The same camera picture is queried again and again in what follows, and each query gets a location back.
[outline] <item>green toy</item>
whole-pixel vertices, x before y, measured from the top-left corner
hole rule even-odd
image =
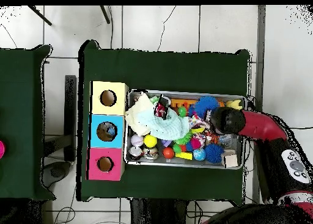
[[[173,150],[175,151],[175,153],[181,153],[182,152],[182,149],[176,143],[173,145]]]
[[[193,133],[189,131],[184,137],[182,137],[181,139],[175,140],[174,142],[179,145],[186,145],[186,143],[191,140],[192,136],[193,136]]]
[[[177,109],[180,117],[185,117],[187,115],[187,110],[185,106],[181,106]]]

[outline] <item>pink object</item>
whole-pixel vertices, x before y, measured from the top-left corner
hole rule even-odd
[[[201,143],[198,139],[196,138],[191,138],[191,146],[193,147],[194,150],[199,149],[201,147]]]
[[[4,146],[4,143],[0,141],[0,158],[3,157],[5,150],[6,150],[6,147]]]
[[[101,157],[109,157],[113,161],[113,168],[109,172],[103,172],[98,168],[98,160]],[[123,173],[121,148],[90,148],[89,180],[119,181]]]

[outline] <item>white cloth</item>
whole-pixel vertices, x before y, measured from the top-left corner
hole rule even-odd
[[[130,128],[135,133],[137,133],[138,136],[147,135],[151,131],[151,129],[138,123],[137,114],[147,109],[153,108],[154,105],[151,103],[148,96],[144,93],[139,97],[138,101],[135,102],[135,104],[125,112],[126,122],[130,126]]]

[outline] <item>white control panel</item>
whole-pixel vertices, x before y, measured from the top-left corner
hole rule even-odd
[[[304,184],[309,184],[311,182],[307,171],[301,162],[299,156],[293,150],[285,150],[281,154],[289,174],[297,181]]]

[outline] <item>dark green tablecloth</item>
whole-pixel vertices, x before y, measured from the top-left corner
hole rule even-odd
[[[159,167],[126,165],[122,179],[86,180],[86,151],[89,114],[89,82],[124,82],[130,89],[246,95],[249,52],[176,53],[144,52],[128,49],[98,49],[94,41],[79,51],[78,104],[83,145],[78,190],[89,197],[179,198],[186,200],[227,199],[240,204],[243,169]]]
[[[0,49],[0,197],[53,199],[43,188],[42,83],[40,73],[51,46],[33,50]]]

